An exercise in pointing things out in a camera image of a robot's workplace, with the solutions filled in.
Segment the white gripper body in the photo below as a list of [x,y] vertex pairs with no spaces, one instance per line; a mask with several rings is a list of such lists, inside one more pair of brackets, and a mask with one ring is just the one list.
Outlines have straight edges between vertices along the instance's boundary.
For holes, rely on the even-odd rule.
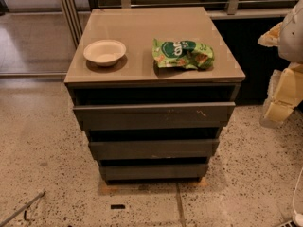
[[268,97],[275,104],[298,106],[303,100],[303,64],[292,62],[283,71],[275,70],[270,78]]

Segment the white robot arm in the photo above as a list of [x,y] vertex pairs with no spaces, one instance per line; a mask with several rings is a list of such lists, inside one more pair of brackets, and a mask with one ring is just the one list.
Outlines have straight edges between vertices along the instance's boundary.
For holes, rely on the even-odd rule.
[[303,0],[299,0],[284,20],[258,39],[258,44],[276,46],[280,58],[290,64],[270,77],[260,124],[276,128],[303,101]]

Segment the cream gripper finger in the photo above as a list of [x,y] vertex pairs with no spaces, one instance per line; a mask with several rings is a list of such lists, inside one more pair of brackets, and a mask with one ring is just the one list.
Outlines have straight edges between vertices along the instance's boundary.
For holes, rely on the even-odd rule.
[[261,35],[258,39],[258,44],[266,47],[278,46],[281,25],[282,23],[278,23],[273,26],[269,31]]
[[259,120],[261,126],[266,128],[280,127],[294,110],[285,105],[275,104],[267,98],[262,107]]

